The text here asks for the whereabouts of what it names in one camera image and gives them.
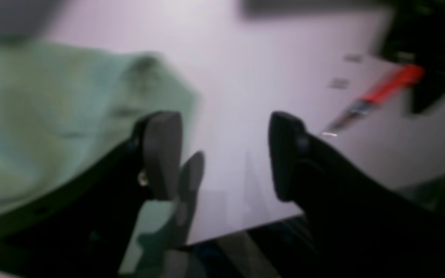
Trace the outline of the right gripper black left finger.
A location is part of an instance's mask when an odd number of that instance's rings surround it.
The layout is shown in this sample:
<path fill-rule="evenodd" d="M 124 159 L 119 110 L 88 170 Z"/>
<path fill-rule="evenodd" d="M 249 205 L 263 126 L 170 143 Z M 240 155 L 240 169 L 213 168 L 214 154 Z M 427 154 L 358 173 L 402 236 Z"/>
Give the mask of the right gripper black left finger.
<path fill-rule="evenodd" d="M 171 200 L 179 112 L 138 120 L 129 139 L 59 189 L 0 216 L 0 271 L 23 278 L 115 278 L 147 200 Z"/>

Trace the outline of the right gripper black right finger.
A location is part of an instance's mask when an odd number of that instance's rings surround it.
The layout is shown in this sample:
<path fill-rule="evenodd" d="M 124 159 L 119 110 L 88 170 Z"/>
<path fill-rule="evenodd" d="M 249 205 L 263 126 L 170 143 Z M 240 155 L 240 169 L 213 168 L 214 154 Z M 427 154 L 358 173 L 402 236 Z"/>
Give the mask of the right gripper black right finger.
<path fill-rule="evenodd" d="M 384 188 L 302 120 L 273 112 L 274 190 L 307 217 L 322 278 L 445 278 L 445 217 Z"/>

